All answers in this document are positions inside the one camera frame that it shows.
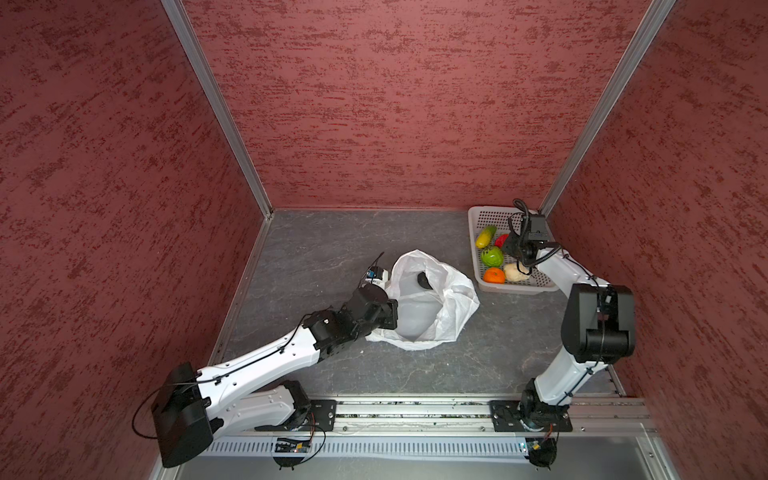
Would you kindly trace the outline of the beige toy fruit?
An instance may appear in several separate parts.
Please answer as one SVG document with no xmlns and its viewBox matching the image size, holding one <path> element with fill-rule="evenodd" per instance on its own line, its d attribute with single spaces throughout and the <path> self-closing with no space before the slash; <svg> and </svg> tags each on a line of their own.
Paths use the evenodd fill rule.
<svg viewBox="0 0 768 480">
<path fill-rule="evenodd" d="M 531 276 L 531 269 L 517 262 L 508 263 L 503 266 L 505 279 L 509 283 L 522 283 Z"/>
</svg>

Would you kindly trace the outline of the dark purple toy fruit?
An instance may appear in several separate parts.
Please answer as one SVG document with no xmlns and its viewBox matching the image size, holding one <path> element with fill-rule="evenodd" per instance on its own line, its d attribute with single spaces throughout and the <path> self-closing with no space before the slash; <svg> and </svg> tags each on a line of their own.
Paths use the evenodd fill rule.
<svg viewBox="0 0 768 480">
<path fill-rule="evenodd" d="M 433 289 L 433 287 L 431 286 L 431 284 L 430 284 L 430 282 L 429 282 L 425 272 L 420 272 L 417 275 L 417 283 L 418 283 L 418 285 L 421 288 L 423 288 L 425 290 L 432 290 Z"/>
</svg>

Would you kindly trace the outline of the red toy fruit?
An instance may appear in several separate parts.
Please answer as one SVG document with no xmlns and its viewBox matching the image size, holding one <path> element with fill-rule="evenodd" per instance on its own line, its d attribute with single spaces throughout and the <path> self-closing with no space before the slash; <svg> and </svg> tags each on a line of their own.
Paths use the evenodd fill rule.
<svg viewBox="0 0 768 480">
<path fill-rule="evenodd" d="M 498 248 L 502 248 L 502 247 L 503 247 L 503 245 L 504 245 L 504 243 L 505 243 L 505 242 L 506 242 L 506 240 L 508 239 L 508 237 L 509 237 L 509 235 L 508 235 L 508 234 L 504 234 L 504 235 L 501 235 L 501 236 L 499 236 L 499 237 L 498 237 L 498 238 L 495 240 L 495 242 L 494 242 L 494 245 L 495 245 L 496 247 L 498 247 Z"/>
</svg>

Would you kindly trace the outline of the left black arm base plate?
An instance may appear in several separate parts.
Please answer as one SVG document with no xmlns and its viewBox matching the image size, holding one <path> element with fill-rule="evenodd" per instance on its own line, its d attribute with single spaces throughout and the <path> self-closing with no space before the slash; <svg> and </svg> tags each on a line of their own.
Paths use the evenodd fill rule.
<svg viewBox="0 0 768 480">
<path fill-rule="evenodd" d="M 294 412 L 280 427 L 290 432 L 330 432 L 334 429 L 337 406 L 336 400 L 310 400 L 305 409 Z"/>
</svg>

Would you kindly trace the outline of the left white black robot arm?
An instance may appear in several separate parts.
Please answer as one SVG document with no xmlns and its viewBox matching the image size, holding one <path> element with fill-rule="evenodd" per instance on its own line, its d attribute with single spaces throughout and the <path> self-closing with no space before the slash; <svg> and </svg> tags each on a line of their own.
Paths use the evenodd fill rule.
<svg viewBox="0 0 768 480">
<path fill-rule="evenodd" d="M 149 396 L 161 462 L 180 466 L 228 433 L 262 427 L 296 428 L 309 399 L 301 385 L 269 384 L 340 353 L 376 329 L 394 330 L 398 303 L 364 283 L 338 310 L 304 315 L 288 334 L 230 361 L 195 369 L 175 367 Z"/>
</svg>

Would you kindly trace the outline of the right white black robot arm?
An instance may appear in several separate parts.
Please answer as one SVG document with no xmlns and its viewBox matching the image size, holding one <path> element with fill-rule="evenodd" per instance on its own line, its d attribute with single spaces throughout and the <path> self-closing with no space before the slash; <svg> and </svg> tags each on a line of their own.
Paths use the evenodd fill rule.
<svg viewBox="0 0 768 480">
<path fill-rule="evenodd" d="M 502 251 L 517 260 L 523 272 L 541 271 L 567 297 L 562 347 L 549 367 L 527 384 L 518 404 L 523 427 L 541 431 L 566 418 L 574 394 L 592 376 L 634 353 L 634 294 L 593 274 L 550 240 L 512 232 Z"/>
</svg>

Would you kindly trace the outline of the white plastic bag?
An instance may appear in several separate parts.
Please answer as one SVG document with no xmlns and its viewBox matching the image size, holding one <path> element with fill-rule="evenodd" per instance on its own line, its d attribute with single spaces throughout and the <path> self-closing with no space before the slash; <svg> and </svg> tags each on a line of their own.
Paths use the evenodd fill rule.
<svg viewBox="0 0 768 480">
<path fill-rule="evenodd" d="M 432 290 L 418 285 L 420 272 L 426 273 Z M 398 301 L 398 327 L 376 329 L 366 340 L 406 351 L 429 350 L 455 342 L 480 307 L 474 284 L 466 275 L 421 250 L 398 258 L 385 292 Z"/>
</svg>

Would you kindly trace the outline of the green toy fruit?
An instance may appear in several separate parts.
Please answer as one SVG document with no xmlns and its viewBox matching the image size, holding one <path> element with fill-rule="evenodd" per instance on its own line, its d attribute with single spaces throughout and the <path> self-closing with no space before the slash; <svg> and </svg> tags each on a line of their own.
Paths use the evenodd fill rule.
<svg viewBox="0 0 768 480">
<path fill-rule="evenodd" d="M 503 251 L 497 247 L 487 247 L 480 252 L 481 262 L 488 268 L 501 268 L 505 263 Z"/>
</svg>

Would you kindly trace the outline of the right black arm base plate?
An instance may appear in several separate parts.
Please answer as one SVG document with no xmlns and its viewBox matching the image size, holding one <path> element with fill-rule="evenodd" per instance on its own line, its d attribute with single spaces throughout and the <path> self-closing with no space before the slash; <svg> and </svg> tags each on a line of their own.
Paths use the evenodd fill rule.
<svg viewBox="0 0 768 480">
<path fill-rule="evenodd" d="M 573 426 L 567 406 L 517 400 L 492 400 L 488 404 L 497 433 L 570 433 Z"/>
</svg>

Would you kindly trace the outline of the orange toy fruit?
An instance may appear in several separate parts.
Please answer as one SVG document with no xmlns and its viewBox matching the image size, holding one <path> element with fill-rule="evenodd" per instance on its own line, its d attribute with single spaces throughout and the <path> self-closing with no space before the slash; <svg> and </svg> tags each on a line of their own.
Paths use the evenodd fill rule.
<svg viewBox="0 0 768 480">
<path fill-rule="evenodd" d="M 490 267 L 484 272 L 482 280 L 486 283 L 504 284 L 506 282 L 506 274 L 501 268 Z"/>
</svg>

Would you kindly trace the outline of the yellow toy lemon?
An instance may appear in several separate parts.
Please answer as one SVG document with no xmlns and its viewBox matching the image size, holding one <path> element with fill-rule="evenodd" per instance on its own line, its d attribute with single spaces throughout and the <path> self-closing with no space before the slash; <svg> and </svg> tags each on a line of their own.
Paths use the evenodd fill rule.
<svg viewBox="0 0 768 480">
<path fill-rule="evenodd" d="M 482 250 L 492 245 L 496 230 L 497 227 L 495 225 L 485 226 L 476 237 L 475 247 L 479 250 Z"/>
</svg>

